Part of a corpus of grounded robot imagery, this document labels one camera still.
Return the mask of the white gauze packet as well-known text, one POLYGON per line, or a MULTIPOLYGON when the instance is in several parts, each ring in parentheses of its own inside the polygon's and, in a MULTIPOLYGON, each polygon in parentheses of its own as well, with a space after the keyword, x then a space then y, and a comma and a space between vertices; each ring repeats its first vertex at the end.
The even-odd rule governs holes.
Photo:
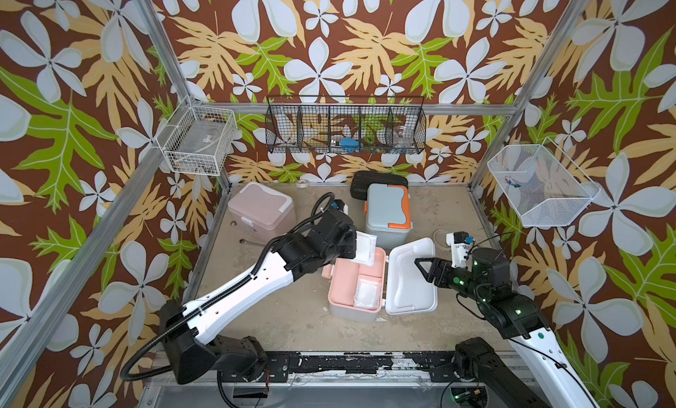
POLYGON ((381 286, 378 281, 359 279, 354 294, 354 307, 359 309, 380 309, 382 297, 381 286))
POLYGON ((359 265, 373 266, 377 248, 376 235, 357 231, 356 254, 352 262, 359 265))

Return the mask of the white and salmon first aid box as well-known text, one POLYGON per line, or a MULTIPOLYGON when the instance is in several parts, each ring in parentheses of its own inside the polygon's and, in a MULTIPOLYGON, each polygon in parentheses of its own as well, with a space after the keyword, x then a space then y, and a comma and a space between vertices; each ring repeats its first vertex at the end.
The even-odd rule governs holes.
POLYGON ((342 319, 372 323, 382 310, 390 316, 435 311, 438 307, 438 290, 424 279, 415 266, 417 258, 434 256, 434 242, 430 238, 423 238, 395 247, 389 253, 377 248, 373 266, 338 258, 333 265, 322 271, 322 276, 330 279, 327 295, 330 313, 342 319), (354 294, 359 279, 380 283, 380 309, 354 307, 354 294))

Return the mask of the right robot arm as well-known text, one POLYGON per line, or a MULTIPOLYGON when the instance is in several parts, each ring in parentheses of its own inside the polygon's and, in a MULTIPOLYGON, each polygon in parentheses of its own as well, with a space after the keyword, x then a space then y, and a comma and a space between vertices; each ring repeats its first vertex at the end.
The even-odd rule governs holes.
POLYGON ((597 402, 566 358, 540 307, 512 287, 510 261, 501 251, 472 249, 470 265, 442 258, 416 258, 424 279, 475 302, 474 315, 493 326, 529 368, 544 397, 526 386, 483 339, 457 344, 453 372, 485 384, 509 407, 595 407, 597 402))

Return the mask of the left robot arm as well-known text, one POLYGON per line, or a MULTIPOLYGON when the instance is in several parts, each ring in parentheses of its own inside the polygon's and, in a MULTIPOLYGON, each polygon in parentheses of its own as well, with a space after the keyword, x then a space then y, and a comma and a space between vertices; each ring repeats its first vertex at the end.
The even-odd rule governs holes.
POLYGON ((173 373, 177 383, 187 384, 209 371, 219 379, 258 380, 269 366, 261 344, 253 337, 224 337, 222 330, 276 291, 339 258, 354 258, 357 227, 347 211, 334 193, 322 195, 308 218, 265 244, 251 268, 196 300, 167 302, 160 309, 158 336, 124 364, 121 380, 130 383, 173 373))

